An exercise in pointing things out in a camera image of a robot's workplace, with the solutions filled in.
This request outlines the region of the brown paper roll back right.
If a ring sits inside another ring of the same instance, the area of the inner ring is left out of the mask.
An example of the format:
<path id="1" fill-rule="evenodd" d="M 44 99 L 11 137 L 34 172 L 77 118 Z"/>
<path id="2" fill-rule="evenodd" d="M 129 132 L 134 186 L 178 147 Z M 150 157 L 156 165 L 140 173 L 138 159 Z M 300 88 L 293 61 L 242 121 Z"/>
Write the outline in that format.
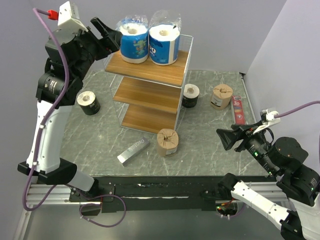
<path id="1" fill-rule="evenodd" d="M 226 84 L 219 84 L 214 87 L 210 99 L 210 105 L 216 110 L 225 109 L 233 95 L 233 89 Z"/>

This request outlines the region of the blue paper towel roll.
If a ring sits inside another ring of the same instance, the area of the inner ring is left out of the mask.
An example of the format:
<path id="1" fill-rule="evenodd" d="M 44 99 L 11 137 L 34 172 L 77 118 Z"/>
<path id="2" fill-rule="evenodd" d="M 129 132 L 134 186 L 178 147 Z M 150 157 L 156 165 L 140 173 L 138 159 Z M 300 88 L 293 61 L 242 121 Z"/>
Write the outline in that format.
<path id="1" fill-rule="evenodd" d="M 152 62 L 167 66 L 178 58 L 182 18 L 172 10 L 158 10 L 151 17 L 148 30 L 149 57 Z"/>
<path id="2" fill-rule="evenodd" d="M 128 15 L 116 25 L 122 33 L 120 54 L 131 64 L 141 64 L 148 58 L 149 22 L 146 15 Z"/>

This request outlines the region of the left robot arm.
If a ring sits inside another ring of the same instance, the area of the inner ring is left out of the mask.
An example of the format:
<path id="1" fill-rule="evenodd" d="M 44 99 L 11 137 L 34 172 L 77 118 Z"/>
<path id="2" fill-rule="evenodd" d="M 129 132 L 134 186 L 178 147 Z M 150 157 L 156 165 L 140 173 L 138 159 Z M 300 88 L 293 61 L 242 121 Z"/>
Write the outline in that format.
<path id="1" fill-rule="evenodd" d="M 109 28 L 97 17 L 90 22 L 100 32 L 100 39 L 90 29 L 59 28 L 53 32 L 59 45 L 52 38 L 45 44 L 48 58 L 36 90 L 36 130 L 42 133 L 34 135 L 29 157 L 18 164 L 17 170 L 37 176 L 46 185 L 79 189 L 87 201 L 94 201 L 100 192 L 99 181 L 81 172 L 75 163 L 61 158 L 60 154 L 65 126 L 87 72 L 95 61 L 120 49 L 122 34 L 119 31 Z"/>

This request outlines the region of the brown paper roll front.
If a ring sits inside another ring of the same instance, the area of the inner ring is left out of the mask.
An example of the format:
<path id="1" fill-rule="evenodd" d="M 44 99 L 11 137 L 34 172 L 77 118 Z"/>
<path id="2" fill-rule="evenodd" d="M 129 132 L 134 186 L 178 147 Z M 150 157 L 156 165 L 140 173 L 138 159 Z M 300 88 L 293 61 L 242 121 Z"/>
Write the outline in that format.
<path id="1" fill-rule="evenodd" d="M 161 129 L 157 134 L 157 153 L 161 157 L 173 156 L 178 149 L 179 136 L 178 133 L 169 128 Z"/>

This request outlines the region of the silver toothpaste box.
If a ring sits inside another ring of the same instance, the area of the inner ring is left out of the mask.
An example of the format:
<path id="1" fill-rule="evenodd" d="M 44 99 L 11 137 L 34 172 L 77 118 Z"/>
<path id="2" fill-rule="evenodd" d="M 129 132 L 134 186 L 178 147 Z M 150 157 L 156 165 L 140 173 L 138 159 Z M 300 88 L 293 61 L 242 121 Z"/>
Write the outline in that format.
<path id="1" fill-rule="evenodd" d="M 138 155 L 141 151 L 146 149 L 150 145 L 150 142 L 147 138 L 143 137 L 137 142 L 135 142 L 128 149 L 123 151 L 120 155 L 117 156 L 119 162 L 124 166 L 129 162 L 130 159 Z"/>

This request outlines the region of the black paper towel roll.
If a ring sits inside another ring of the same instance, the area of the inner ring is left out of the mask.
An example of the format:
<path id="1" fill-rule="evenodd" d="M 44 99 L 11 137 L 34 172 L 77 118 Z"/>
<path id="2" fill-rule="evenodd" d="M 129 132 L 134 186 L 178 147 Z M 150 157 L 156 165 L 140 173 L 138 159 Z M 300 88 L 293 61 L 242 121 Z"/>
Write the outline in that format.
<path id="1" fill-rule="evenodd" d="M 200 89 L 194 84 L 187 83 L 184 87 L 182 106 L 185 108 L 193 108 L 197 105 Z"/>
<path id="2" fill-rule="evenodd" d="M 87 116 L 93 116 L 101 109 L 100 102 L 93 91 L 81 92 L 76 98 L 76 101 Z"/>

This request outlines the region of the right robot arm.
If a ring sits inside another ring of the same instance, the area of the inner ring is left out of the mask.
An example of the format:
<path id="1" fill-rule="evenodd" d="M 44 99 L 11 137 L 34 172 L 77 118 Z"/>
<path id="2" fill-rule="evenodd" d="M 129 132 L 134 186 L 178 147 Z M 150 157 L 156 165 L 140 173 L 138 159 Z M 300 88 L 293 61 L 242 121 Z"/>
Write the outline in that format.
<path id="1" fill-rule="evenodd" d="M 318 240 L 320 238 L 320 175 L 304 164 L 308 152 L 292 137 L 267 141 L 265 129 L 257 124 L 232 125 L 217 129 L 223 148 L 230 150 L 239 142 L 236 152 L 248 151 L 272 178 L 277 178 L 272 190 L 280 199 L 291 203 L 292 209 L 275 203 L 261 189 L 227 173 L 218 183 L 222 199 L 238 200 L 269 220 L 285 240 Z"/>

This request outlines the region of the red toothpaste box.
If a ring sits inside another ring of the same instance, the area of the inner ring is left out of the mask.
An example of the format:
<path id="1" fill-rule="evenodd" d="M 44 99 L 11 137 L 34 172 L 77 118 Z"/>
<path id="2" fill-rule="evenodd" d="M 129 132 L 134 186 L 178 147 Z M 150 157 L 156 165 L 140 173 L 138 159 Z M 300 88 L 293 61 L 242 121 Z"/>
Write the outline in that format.
<path id="1" fill-rule="evenodd" d="M 243 109 L 242 98 L 240 96 L 233 95 L 231 97 L 231 109 L 232 109 L 232 116 L 233 116 L 233 123 L 235 125 L 245 125 L 245 113 Z"/>

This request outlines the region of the brown paper roll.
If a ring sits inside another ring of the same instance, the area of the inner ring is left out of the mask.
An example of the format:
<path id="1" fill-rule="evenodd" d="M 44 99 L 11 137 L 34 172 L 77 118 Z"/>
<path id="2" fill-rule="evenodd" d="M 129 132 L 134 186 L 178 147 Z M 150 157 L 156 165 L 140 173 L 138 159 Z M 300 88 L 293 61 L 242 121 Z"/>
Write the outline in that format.
<path id="1" fill-rule="evenodd" d="M 179 136 L 178 133 L 169 128 L 161 129 L 157 134 L 157 153 L 161 157 L 173 156 L 178 149 Z"/>
<path id="2" fill-rule="evenodd" d="M 216 110 L 225 109 L 233 95 L 233 89 L 226 84 L 219 84 L 214 87 L 210 99 L 210 105 Z"/>

